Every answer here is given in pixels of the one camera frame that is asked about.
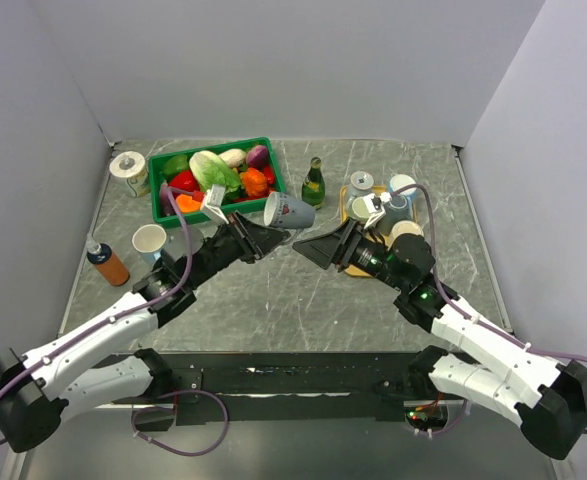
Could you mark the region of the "grey printed mug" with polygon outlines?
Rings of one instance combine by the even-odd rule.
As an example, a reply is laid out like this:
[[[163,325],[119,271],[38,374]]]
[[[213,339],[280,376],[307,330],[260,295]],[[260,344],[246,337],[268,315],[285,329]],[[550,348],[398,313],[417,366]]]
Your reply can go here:
[[[315,209],[306,202],[282,192],[272,192],[263,211],[264,225],[272,228],[301,230],[313,226]]]

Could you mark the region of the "green mug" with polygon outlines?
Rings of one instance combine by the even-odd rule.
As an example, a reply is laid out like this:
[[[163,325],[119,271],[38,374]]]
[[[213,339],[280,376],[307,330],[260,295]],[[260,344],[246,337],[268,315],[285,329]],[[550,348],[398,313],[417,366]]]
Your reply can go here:
[[[365,197],[353,197],[347,204],[346,214],[349,218],[366,223],[372,216]]]

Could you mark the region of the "cream ribbed mug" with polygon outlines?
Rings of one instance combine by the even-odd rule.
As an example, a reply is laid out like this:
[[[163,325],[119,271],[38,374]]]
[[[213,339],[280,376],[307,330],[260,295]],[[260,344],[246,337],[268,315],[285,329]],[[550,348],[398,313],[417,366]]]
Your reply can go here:
[[[424,236],[424,231],[422,227],[414,221],[401,220],[393,225],[389,233],[389,242],[393,244],[398,237],[404,234]]]

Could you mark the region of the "dark grey blue mug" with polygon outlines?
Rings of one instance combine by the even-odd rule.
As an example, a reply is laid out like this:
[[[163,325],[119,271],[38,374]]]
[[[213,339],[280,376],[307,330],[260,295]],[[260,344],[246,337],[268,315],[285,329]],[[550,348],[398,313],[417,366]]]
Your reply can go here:
[[[394,225],[400,221],[413,220],[413,208],[411,201],[404,195],[398,194],[384,205],[385,214],[377,222],[376,229],[384,236],[388,236]]]

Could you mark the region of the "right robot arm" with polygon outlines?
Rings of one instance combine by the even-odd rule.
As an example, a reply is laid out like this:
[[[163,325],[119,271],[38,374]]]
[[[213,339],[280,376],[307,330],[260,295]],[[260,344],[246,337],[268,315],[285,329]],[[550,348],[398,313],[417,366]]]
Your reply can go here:
[[[409,376],[417,396],[452,394],[498,413],[556,460],[565,459],[586,433],[587,368],[534,352],[439,285],[423,236],[403,233],[386,247],[348,220],[331,233],[294,242],[293,248],[323,269],[354,266],[397,290],[394,304],[407,321],[472,357],[467,363],[438,347],[424,349]]]

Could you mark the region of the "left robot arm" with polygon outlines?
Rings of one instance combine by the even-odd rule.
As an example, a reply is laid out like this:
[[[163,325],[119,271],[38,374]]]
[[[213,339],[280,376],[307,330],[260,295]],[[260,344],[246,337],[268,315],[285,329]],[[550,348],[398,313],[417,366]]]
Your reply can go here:
[[[181,256],[161,252],[151,271],[104,312],[70,333],[18,355],[0,353],[0,432],[14,452],[33,449],[59,426],[97,406],[143,397],[164,399],[171,373],[150,349],[108,367],[100,361],[124,344],[160,329],[196,300],[196,289],[235,261],[252,264],[290,233],[232,213],[215,234],[193,249],[191,231]]]

